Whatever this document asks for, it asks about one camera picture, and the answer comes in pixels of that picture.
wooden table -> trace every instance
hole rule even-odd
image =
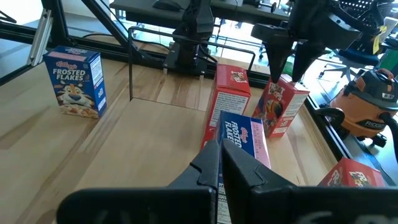
[[[167,185],[198,153],[211,80],[134,66],[129,101],[128,66],[104,59],[103,69],[99,120],[60,114],[43,63],[0,87],[1,223],[51,223],[76,189]],[[261,93],[252,88],[246,115]],[[336,164],[305,107],[267,144],[272,169],[295,184],[317,185]]]

orange shop vacuum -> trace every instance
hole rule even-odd
[[[331,101],[321,105],[317,114],[330,117],[330,123],[341,139],[349,134],[358,140],[371,138],[384,147],[386,137],[380,134],[389,126],[398,161],[398,124],[393,118],[398,111],[398,83],[386,70],[370,70],[349,82]]]

blue cereal box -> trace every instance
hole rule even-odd
[[[261,119],[250,118],[222,111],[218,120],[215,139],[222,144],[229,139],[242,150],[252,155],[266,167],[271,168],[266,144],[266,136]],[[222,165],[218,172],[218,213],[217,223],[230,224],[228,204],[226,201]]]
[[[61,113],[99,118],[106,109],[100,53],[58,46],[44,55]]]

cereal box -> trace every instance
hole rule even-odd
[[[201,149],[213,139],[221,111],[243,114],[250,99],[246,70],[232,65],[218,64],[203,123]]]
[[[384,182],[378,170],[352,159],[342,158],[319,186],[383,187]]]
[[[235,145],[245,150],[266,167],[271,168],[266,137],[260,119],[222,111],[218,120],[215,139],[221,145],[222,140],[225,138],[234,142]],[[230,224],[231,219],[229,217],[222,173],[222,165],[220,164],[218,171],[217,223]]]
[[[285,134],[309,93],[286,74],[278,83],[268,82],[253,113],[254,118],[262,119],[267,138]]]
[[[106,108],[100,53],[58,46],[44,55],[61,113],[99,118]]]

red cereal box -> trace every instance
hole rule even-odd
[[[221,111],[242,115],[250,99],[246,70],[232,65],[218,64],[203,123],[201,149],[213,139]]]
[[[261,118],[266,137],[282,137],[310,92],[286,74],[268,82],[253,113]]]
[[[383,187],[384,182],[378,170],[342,158],[318,186]]]

